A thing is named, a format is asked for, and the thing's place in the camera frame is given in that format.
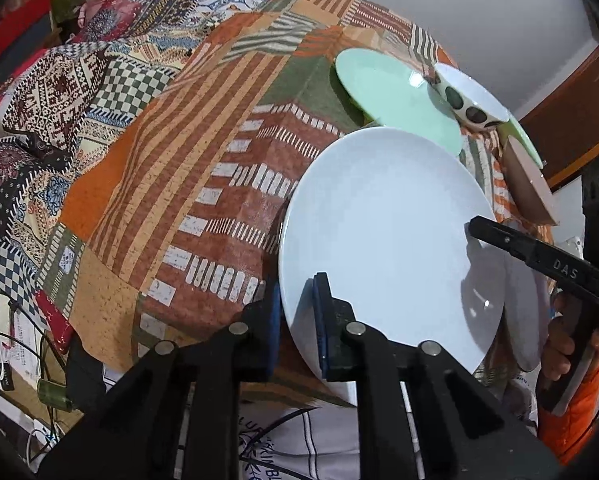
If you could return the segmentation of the person's right hand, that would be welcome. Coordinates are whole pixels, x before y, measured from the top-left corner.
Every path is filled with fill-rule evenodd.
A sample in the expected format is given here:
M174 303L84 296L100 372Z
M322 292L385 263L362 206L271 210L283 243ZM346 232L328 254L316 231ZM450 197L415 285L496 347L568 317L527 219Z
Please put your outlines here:
M548 339L541 355L541 374L544 378L556 382L571 368L567 357L574 352L575 342L567 333L564 318L569 307L574 307L574 301L570 300L565 292L559 292L552 301L552 307L562 315L553 318L548 325ZM593 358L587 375L593 374L599 368L599 328L592 334L589 346L593 349Z

